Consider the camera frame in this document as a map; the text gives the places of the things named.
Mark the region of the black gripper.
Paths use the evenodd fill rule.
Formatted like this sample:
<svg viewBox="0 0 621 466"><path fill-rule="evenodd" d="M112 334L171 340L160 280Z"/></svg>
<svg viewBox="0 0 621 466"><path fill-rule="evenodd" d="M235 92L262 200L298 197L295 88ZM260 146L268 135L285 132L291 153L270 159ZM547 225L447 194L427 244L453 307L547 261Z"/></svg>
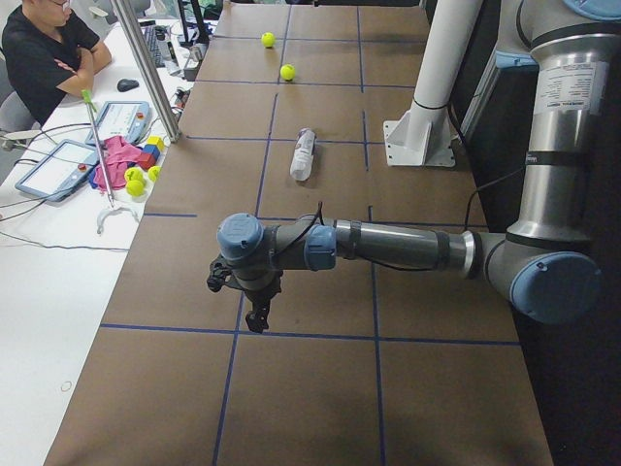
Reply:
<svg viewBox="0 0 621 466"><path fill-rule="evenodd" d="M253 277L242 275L236 277L245 297L253 303L251 310L245 315L249 331L264 332L270 328L268 317L271 300L281 292L281 277L282 272L266 272Z"/></svg>

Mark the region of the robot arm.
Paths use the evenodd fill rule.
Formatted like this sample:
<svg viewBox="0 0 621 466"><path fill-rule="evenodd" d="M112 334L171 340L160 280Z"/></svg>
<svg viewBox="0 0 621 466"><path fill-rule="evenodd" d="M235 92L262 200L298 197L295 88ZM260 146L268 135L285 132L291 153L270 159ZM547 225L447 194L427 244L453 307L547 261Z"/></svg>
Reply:
<svg viewBox="0 0 621 466"><path fill-rule="evenodd" d="M583 227L589 151L619 50L616 1L503 3L498 57L539 68L519 217L505 233L448 234L318 214L266 226L255 216L234 214L218 227L220 253L208 288L243 292L252 305L245 321L256 333L268 328L284 271L331 269L338 257L481 277L517 312L546 324L585 314L602 281Z"/></svg>

